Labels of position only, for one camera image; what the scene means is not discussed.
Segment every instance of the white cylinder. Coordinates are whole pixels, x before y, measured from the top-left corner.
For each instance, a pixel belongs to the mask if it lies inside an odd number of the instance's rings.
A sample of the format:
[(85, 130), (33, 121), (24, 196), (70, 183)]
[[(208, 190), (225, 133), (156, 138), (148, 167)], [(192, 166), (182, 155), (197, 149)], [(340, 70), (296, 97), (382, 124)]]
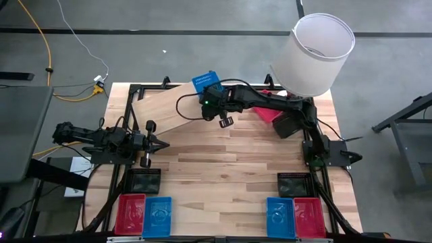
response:
[(271, 64), (273, 76), (294, 95), (321, 95), (330, 89), (354, 44), (354, 33), (339, 18), (326, 13), (304, 16)]

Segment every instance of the black tray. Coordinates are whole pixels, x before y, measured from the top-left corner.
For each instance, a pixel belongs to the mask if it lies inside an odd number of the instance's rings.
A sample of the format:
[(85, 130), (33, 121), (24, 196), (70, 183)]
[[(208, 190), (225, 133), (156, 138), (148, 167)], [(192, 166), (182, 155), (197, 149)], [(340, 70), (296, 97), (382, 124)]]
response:
[(310, 173), (278, 173), (277, 191), (280, 197), (316, 197)]
[(161, 169), (129, 169), (124, 193), (158, 194), (160, 186)]

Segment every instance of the blue tray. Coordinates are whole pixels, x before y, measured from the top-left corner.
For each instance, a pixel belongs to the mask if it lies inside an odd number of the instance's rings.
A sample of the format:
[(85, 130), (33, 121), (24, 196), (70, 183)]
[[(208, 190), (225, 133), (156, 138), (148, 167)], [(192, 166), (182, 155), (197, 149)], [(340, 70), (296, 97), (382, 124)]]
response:
[[(195, 77), (192, 79), (192, 83), (195, 86), (196, 92), (202, 92), (204, 87), (212, 85), (218, 81), (219, 81), (219, 78), (217, 77), (217, 74), (214, 71), (208, 72), (204, 75), (201, 75), (201, 76), (198, 76), (198, 77)], [(217, 90), (220, 90), (220, 91), (223, 90), (223, 87), (220, 83), (215, 84), (213, 88), (216, 88)]]
[(267, 236), (296, 238), (294, 202), (291, 198), (267, 198)]
[(171, 234), (171, 207), (170, 196), (146, 198), (142, 237), (169, 237)]

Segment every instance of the red object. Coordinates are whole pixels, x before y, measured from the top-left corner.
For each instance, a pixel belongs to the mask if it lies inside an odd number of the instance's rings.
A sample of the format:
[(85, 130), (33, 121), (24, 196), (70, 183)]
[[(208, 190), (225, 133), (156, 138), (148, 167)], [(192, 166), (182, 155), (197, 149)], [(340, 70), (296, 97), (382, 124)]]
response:
[(296, 233), (299, 238), (325, 238), (325, 224), (319, 198), (295, 198)]
[(121, 236), (140, 236), (144, 223), (145, 194), (120, 195), (114, 232)]
[[(263, 90), (263, 93), (268, 94), (270, 91)], [(268, 108), (253, 107), (254, 111), (264, 120), (266, 123), (271, 123), (282, 111), (276, 111)]]

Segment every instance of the red tray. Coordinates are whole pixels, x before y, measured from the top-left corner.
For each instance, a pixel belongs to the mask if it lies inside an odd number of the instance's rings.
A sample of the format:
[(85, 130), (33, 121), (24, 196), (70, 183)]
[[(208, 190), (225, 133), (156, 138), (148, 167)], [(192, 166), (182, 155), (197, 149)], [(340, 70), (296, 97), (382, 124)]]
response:
[(325, 238), (325, 224), (319, 198), (295, 198), (296, 233), (299, 238)]
[(145, 194), (120, 195), (114, 233), (121, 236), (140, 236), (145, 204)]

